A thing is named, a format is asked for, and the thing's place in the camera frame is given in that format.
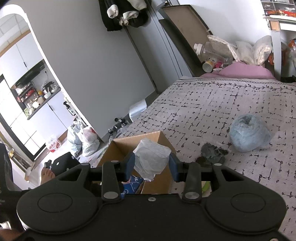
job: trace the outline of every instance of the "light blue fuzzy ball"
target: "light blue fuzzy ball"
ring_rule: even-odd
[[[240,152],[267,145],[271,134],[264,122],[254,115],[242,115],[230,126],[230,142]]]

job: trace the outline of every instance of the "pink blanket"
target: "pink blanket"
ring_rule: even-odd
[[[202,78],[236,78],[236,79],[260,79],[276,80],[272,73],[263,66],[249,65],[243,62],[234,62],[221,71],[213,71],[201,76]]]

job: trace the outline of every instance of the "range hood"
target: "range hood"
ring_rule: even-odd
[[[27,73],[25,73],[16,83],[16,88],[23,88],[26,84],[28,84],[32,79],[34,79],[43,69],[44,61],[41,60],[38,64],[36,64],[33,68],[31,68]]]

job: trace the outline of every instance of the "bed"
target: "bed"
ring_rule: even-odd
[[[230,153],[225,165],[279,193],[287,205],[280,232],[296,240],[296,84],[276,80],[187,78],[165,90],[123,136],[161,130],[183,162],[195,161],[206,142]],[[237,152],[229,141],[232,121],[261,116],[273,134],[269,145]],[[174,183],[172,193],[181,193]]]

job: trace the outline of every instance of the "kitchen cabinet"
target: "kitchen cabinet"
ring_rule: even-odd
[[[43,59],[32,33],[27,34],[16,45],[28,70]]]
[[[9,88],[42,59],[31,33],[13,45],[0,57],[0,68]]]
[[[9,88],[28,72],[16,45],[0,57],[0,68]]]
[[[34,125],[36,131],[44,138],[49,140],[53,135],[60,137],[67,128],[51,110],[48,103],[42,106],[31,118],[30,122]]]
[[[47,103],[66,128],[73,124],[74,116],[64,106],[64,95],[60,91]]]

